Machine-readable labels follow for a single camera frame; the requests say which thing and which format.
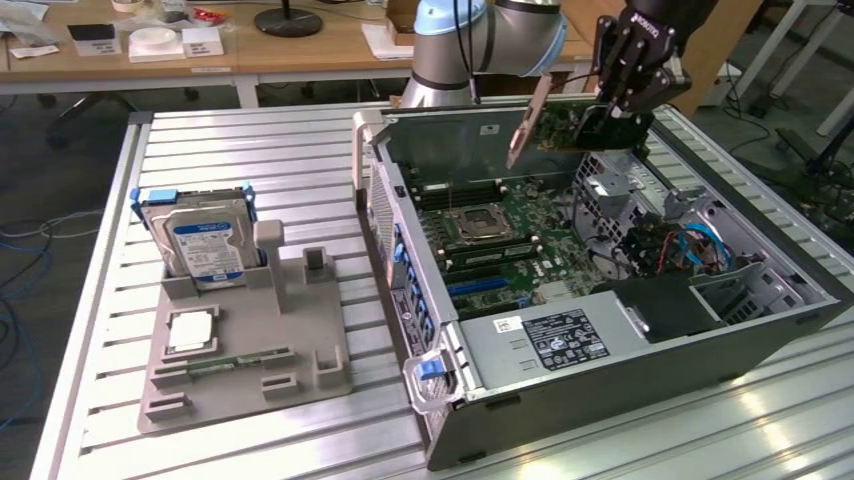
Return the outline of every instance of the blue hard drive label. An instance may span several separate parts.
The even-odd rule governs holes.
[[[243,275],[238,247],[228,243],[228,222],[180,225],[172,230],[190,275],[202,282],[227,282]]]

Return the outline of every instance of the black lamp base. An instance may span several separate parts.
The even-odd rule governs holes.
[[[284,18],[284,10],[274,8],[255,15],[255,26],[276,37],[307,37],[323,28],[323,19],[314,13],[291,9],[291,18]]]

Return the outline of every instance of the power supply label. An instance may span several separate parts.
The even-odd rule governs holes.
[[[527,320],[522,325],[543,366],[551,371],[610,355],[581,309]]]

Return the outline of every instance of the hard drive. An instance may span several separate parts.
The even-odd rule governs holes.
[[[150,190],[131,208],[151,232],[171,277],[190,276],[199,290],[243,285],[243,272],[262,265],[252,224],[255,192],[248,184],[207,192]]]

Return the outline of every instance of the wooden desk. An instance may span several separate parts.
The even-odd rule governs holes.
[[[235,6],[223,5],[222,10],[235,14]],[[80,57],[73,46],[67,25],[112,23],[131,15],[116,12],[105,0],[80,0],[76,4],[51,4],[45,23],[61,36],[59,53],[36,58],[16,59],[9,55],[9,72],[0,77],[4,82],[44,80],[101,80],[116,78],[172,77],[210,74],[210,70],[234,69],[238,64],[238,35],[232,30],[222,34],[226,55],[200,57],[168,62],[131,63],[128,60],[128,33],[120,32],[122,54]],[[11,37],[8,48],[23,45]]]
[[[311,10],[311,3],[299,3],[299,8]],[[264,5],[242,5],[238,12],[238,24],[252,25],[255,15],[267,10]],[[363,3],[332,7],[342,13],[367,18],[383,19],[384,10]],[[240,72],[331,72],[380,69],[410,69],[410,60],[380,61],[371,54],[362,34],[362,20],[312,10],[323,18],[323,30],[311,37],[276,38],[256,28],[240,28]],[[591,46],[570,26],[567,41],[558,63],[587,61],[591,58]]]
[[[68,24],[111,23],[130,15],[115,12],[105,0],[51,5],[47,24],[63,36],[60,52],[43,57],[7,58],[7,49],[20,47],[12,37],[3,40],[0,94],[91,92],[207,85],[234,85],[240,106],[258,107],[255,86],[271,82],[406,78],[411,61],[380,61],[371,54],[362,34],[362,20],[327,10],[380,20],[384,10],[368,5],[326,5],[298,0],[295,7],[314,8],[324,21],[323,30],[306,38],[278,38],[254,24],[267,5],[218,6],[231,14],[235,29],[223,34],[226,55],[168,62],[131,63],[128,34],[122,34],[120,55],[80,57],[73,48]],[[570,27],[555,71],[587,72],[591,46]]]

